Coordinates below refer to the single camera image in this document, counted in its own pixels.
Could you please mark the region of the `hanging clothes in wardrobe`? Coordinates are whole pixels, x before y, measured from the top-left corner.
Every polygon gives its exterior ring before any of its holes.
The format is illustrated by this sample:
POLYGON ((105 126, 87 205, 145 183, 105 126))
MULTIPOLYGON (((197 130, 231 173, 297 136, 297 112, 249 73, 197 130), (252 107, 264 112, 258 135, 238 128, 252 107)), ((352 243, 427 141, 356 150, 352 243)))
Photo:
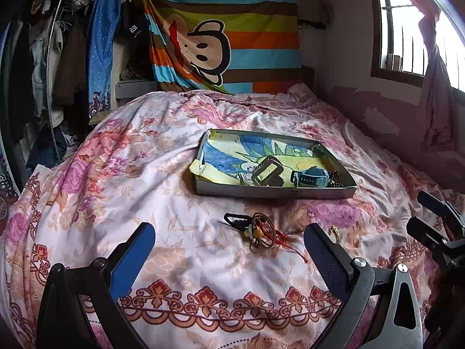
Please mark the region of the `hanging clothes in wardrobe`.
POLYGON ((25 169, 53 168, 64 161, 65 137, 82 142, 90 131, 87 106, 87 33, 92 0, 60 0, 43 18, 25 13, 26 0, 6 0, 1 26, 22 25, 27 41, 13 60, 6 112, 16 141, 31 122, 38 126, 25 169))

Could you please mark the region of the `striped monkey blanket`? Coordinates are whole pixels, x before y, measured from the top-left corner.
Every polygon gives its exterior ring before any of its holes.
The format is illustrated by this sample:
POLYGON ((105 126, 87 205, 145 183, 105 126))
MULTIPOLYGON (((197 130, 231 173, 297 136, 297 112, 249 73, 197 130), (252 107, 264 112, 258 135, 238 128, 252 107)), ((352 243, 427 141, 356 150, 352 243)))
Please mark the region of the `striped monkey blanket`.
POLYGON ((297 0, 140 0, 163 90, 286 92, 303 81, 297 0))

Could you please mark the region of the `blue digital watch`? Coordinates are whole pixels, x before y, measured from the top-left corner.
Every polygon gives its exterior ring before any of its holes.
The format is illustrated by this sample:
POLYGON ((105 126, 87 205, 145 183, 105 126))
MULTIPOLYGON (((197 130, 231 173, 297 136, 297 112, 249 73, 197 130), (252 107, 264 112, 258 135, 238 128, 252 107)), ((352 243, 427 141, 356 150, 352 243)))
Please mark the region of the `blue digital watch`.
POLYGON ((312 166, 304 171, 292 171, 290 181, 295 188, 326 188, 330 175, 325 169, 312 166))

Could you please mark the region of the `black cap hanging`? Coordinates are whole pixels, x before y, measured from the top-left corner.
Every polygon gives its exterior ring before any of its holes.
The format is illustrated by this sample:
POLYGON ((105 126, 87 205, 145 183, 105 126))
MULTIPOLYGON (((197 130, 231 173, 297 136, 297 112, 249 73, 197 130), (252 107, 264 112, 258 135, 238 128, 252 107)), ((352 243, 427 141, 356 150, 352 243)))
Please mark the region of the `black cap hanging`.
POLYGON ((144 9, 135 2, 126 1, 121 6, 118 24, 121 37, 129 43, 144 44, 149 34, 144 9))

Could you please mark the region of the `floral pink bed quilt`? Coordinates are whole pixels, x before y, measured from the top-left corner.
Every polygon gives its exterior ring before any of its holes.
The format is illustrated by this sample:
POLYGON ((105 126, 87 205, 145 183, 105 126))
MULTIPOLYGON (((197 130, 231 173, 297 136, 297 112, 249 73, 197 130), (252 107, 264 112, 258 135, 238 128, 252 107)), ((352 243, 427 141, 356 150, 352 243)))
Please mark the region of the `floral pink bed quilt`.
POLYGON ((407 265, 425 314, 437 264, 406 225, 413 215, 442 223, 417 203, 422 190, 464 208, 463 193, 380 148, 302 84, 275 96, 152 92, 111 113, 58 167, 34 170, 1 236, 1 317, 34 348, 51 267, 88 266, 147 222, 155 247, 121 306, 150 348, 309 348, 339 302, 302 234, 292 245, 308 263, 284 249, 251 251, 225 213, 263 213, 283 233, 336 228, 346 251, 372 266, 407 265), (343 200, 197 195, 189 166, 209 129, 318 140, 357 190, 343 200))

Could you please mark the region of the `keyring with red charm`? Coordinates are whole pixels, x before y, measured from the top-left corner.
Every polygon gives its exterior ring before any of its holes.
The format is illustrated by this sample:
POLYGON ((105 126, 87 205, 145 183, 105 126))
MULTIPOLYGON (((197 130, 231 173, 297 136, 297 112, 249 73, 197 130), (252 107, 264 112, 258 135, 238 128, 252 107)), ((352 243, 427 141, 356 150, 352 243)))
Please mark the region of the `keyring with red charm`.
POLYGON ((297 254, 305 263, 308 259, 292 243, 303 233, 303 229, 279 231, 273 221, 263 213, 253 215, 225 213, 224 224, 240 232, 249 242, 251 251, 284 249, 297 254))

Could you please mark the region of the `pink window curtain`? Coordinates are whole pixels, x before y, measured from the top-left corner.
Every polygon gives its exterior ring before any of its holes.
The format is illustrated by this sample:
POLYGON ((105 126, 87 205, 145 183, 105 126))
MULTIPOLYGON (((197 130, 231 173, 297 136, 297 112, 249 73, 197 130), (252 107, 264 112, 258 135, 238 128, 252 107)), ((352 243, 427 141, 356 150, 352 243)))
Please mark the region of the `pink window curtain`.
POLYGON ((455 96, 436 41, 440 6, 434 0, 410 1, 423 14, 418 27, 428 55, 419 105, 422 147, 428 151, 454 150, 455 96))

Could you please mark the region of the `blue dotted wardrobe curtain right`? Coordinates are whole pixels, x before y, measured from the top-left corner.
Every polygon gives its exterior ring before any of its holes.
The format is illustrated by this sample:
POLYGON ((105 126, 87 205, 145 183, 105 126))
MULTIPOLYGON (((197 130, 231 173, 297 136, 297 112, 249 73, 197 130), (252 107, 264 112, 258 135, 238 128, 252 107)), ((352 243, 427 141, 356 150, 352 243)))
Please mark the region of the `blue dotted wardrobe curtain right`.
POLYGON ((95 0, 89 34, 87 89, 89 118, 110 110, 113 42, 121 12, 121 0, 95 0))

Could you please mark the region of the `barred window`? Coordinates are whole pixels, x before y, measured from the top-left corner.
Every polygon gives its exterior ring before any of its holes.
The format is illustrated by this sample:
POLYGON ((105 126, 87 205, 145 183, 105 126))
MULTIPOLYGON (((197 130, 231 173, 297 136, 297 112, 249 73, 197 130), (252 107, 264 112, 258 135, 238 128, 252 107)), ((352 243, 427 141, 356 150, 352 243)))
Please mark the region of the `barred window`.
MULTIPOLYGON (((410 0, 372 0, 371 76, 420 87, 428 55, 419 22, 423 14, 410 0)), ((437 45, 451 86, 464 90, 464 44, 445 14, 436 26, 437 45)))

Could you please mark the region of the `grey tray with drawing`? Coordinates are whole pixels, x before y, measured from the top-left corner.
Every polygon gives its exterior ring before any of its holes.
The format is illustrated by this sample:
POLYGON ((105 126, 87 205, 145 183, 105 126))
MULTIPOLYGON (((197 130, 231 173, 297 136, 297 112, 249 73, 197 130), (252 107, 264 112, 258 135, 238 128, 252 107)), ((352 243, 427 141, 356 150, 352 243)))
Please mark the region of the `grey tray with drawing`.
POLYGON ((209 129, 189 166, 200 195, 257 199, 350 199, 352 175, 316 140, 209 129))

